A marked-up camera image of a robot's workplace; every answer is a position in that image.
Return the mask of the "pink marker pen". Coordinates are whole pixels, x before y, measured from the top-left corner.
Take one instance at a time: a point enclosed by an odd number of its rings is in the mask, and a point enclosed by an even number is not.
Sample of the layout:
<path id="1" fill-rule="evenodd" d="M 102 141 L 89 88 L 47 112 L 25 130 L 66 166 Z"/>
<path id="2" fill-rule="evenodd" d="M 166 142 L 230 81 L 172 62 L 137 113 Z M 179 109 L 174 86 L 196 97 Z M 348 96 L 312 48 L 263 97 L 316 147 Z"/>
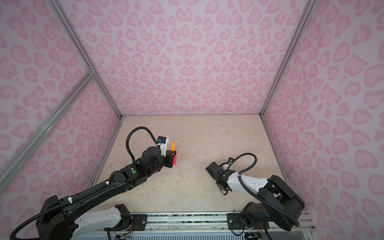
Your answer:
<path id="1" fill-rule="evenodd" d="M 173 166 L 176 166 L 176 165 L 177 165 L 177 154 L 175 154 L 173 158 Z"/>

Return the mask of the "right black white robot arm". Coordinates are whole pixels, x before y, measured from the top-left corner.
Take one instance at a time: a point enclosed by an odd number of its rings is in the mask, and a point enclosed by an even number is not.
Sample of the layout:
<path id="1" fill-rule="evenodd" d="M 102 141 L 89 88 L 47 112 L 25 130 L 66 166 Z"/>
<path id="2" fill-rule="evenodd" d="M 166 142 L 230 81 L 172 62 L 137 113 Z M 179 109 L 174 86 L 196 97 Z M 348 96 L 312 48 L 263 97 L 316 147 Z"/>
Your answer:
<path id="1" fill-rule="evenodd" d="M 236 172 L 216 162 L 206 167 L 223 195 L 242 192 L 259 201 L 249 202 L 240 212 L 240 222 L 246 229 L 262 222 L 273 222 L 285 231 L 300 227 L 299 217 L 305 208 L 304 201 L 276 175 L 267 179 L 245 176 L 244 173 L 250 169 Z"/>

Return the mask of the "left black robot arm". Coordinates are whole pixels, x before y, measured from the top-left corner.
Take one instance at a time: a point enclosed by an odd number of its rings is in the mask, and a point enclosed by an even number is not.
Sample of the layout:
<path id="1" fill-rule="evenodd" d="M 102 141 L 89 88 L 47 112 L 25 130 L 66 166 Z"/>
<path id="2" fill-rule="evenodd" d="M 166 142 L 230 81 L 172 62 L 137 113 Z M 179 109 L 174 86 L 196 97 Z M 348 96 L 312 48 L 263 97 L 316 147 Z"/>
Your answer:
<path id="1" fill-rule="evenodd" d="M 96 230 L 107 232 L 131 230 L 135 223 L 124 204 L 94 213 L 90 213 L 89 210 L 145 183 L 162 168 L 172 168 L 176 154 L 171 150 L 163 151 L 160 147 L 149 147 L 141 158 L 114 171 L 107 180 L 66 198 L 58 199 L 56 196 L 49 198 L 36 220 L 39 238 L 70 240 Z"/>

